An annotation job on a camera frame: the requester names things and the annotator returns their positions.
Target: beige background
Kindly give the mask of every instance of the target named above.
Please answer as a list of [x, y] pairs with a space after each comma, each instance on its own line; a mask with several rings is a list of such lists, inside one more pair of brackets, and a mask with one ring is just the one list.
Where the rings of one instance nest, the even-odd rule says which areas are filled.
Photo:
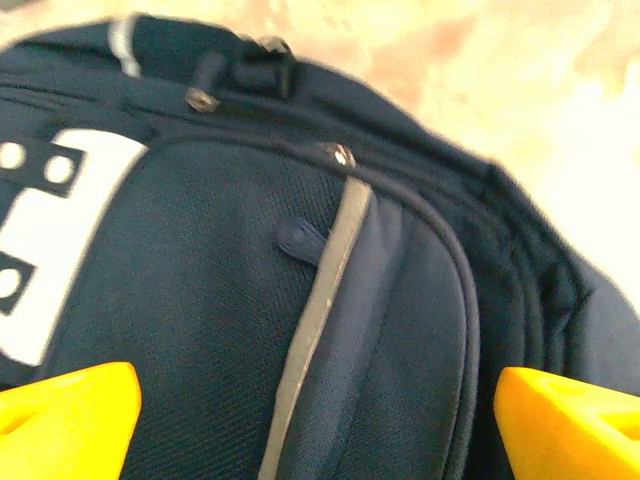
[[640, 310], [640, 2], [41, 0], [0, 45], [143, 11], [277, 34], [505, 165]]

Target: tiled floor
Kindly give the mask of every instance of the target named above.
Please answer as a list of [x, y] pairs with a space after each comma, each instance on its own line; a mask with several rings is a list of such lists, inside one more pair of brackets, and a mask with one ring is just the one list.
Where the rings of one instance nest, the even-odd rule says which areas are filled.
[[365, 80], [506, 165], [640, 310], [640, 2], [41, 0], [0, 45], [131, 11], [278, 34]]

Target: reflective strip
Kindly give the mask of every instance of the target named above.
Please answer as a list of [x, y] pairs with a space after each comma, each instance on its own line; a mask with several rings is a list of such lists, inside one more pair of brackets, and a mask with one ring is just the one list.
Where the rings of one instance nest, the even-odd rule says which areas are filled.
[[35, 267], [11, 313], [0, 314], [0, 351], [28, 365], [42, 363], [102, 217], [147, 151], [135, 140], [96, 130], [65, 130], [53, 143], [86, 152], [69, 196], [27, 188], [0, 227], [0, 251]]
[[329, 317], [344, 269], [360, 233], [370, 198], [370, 185], [354, 178], [347, 179], [340, 208], [320, 260], [311, 295], [289, 347], [282, 378], [276, 392], [271, 430], [258, 480], [276, 478], [282, 447], [302, 383]]
[[120, 60], [122, 72], [130, 77], [140, 77], [140, 64], [133, 55], [133, 30], [137, 17], [130, 16], [114, 20], [109, 26], [109, 48]]

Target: navy blue backpack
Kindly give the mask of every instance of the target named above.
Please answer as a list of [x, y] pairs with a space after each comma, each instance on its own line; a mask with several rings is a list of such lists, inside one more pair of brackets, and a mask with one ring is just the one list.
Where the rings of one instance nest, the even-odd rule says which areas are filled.
[[498, 376], [640, 394], [640, 322], [496, 165], [263, 42], [0, 54], [0, 383], [131, 362], [123, 479], [509, 479]]

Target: yellow plastic object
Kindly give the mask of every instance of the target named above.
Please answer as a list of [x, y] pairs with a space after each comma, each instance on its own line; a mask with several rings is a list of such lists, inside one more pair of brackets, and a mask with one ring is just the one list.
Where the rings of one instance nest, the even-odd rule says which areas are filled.
[[128, 363], [0, 392], [0, 476], [116, 480], [140, 402], [138, 379]]
[[640, 398], [507, 368], [494, 409], [517, 480], [640, 479]]

